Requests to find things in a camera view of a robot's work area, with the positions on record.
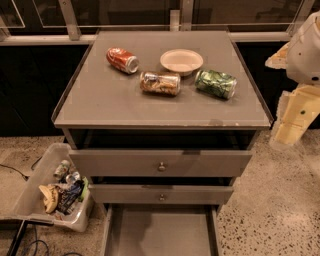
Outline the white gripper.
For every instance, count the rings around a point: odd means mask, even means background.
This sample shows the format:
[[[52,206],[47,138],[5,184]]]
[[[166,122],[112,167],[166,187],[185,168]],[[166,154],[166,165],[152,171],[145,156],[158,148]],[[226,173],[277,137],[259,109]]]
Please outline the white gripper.
[[[286,68],[290,79],[302,83],[292,92],[282,92],[271,131],[272,147],[291,147],[320,114],[319,20],[308,19],[289,44],[283,45],[266,60],[265,66]]]

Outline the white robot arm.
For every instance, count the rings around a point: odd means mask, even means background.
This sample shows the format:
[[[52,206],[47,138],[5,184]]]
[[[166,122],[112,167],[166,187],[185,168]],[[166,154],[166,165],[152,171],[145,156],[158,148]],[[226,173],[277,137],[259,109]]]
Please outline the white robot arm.
[[[282,92],[271,131],[270,145],[284,150],[295,145],[320,114],[320,11],[312,13],[265,65],[285,69],[298,83],[292,92]]]

